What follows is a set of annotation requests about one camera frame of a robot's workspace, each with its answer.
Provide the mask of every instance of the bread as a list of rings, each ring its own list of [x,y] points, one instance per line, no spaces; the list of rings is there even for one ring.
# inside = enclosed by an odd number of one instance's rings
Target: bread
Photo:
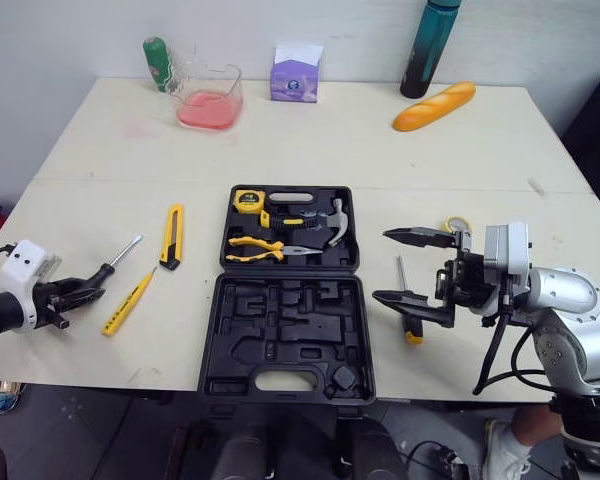
[[[393,128],[401,132],[409,132],[429,125],[467,103],[475,93],[474,83],[456,83],[437,95],[403,110],[393,121]]]

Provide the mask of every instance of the screwdriver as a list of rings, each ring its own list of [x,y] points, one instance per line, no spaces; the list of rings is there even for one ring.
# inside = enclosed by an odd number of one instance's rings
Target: screwdriver
[[[122,304],[118,307],[118,309],[111,315],[111,318],[107,323],[105,323],[104,327],[102,327],[102,334],[107,337],[112,337],[118,329],[122,326],[124,321],[127,319],[133,307],[136,306],[136,303],[142,297],[142,294],[149,286],[149,282],[153,278],[153,274],[155,273],[158,267],[154,267],[142,281],[132,290],[132,292],[124,299]]]
[[[407,290],[407,277],[404,273],[404,263],[402,254],[398,255],[398,272],[400,273],[400,283],[402,290]],[[422,320],[411,315],[402,315],[402,328],[407,343],[411,345],[419,345],[424,340],[424,332],[422,329]]]
[[[124,256],[127,253],[129,253],[129,251],[133,247],[135,247],[138,244],[138,242],[140,242],[140,240],[142,240],[142,235],[138,235],[133,240],[131,240],[129,245],[124,247],[124,249],[109,263],[103,263],[96,273],[94,273],[90,278],[84,281],[84,283],[82,284],[82,288],[100,288],[102,283],[115,273],[116,264],[120,260],[122,260]]]

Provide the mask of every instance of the hammer head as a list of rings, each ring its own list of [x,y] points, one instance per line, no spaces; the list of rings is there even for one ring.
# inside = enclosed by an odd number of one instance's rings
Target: hammer head
[[[347,228],[349,228],[349,217],[342,211],[342,199],[334,198],[333,206],[336,209],[336,213],[327,216],[327,227],[337,228],[338,232],[329,240],[328,244],[330,247],[335,247],[342,240]]]

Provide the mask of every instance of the sock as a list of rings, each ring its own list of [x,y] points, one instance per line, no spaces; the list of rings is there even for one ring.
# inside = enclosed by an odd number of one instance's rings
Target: sock
[[[500,434],[500,441],[502,446],[513,453],[518,458],[524,458],[529,455],[531,447],[521,444],[513,434],[511,426],[507,425],[506,428]]]

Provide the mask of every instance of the pink stain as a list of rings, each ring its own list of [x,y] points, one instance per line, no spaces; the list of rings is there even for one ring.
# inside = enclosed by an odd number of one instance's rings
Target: pink stain
[[[153,132],[149,132],[144,126],[137,123],[131,123],[124,129],[124,136],[126,138],[158,138]]]

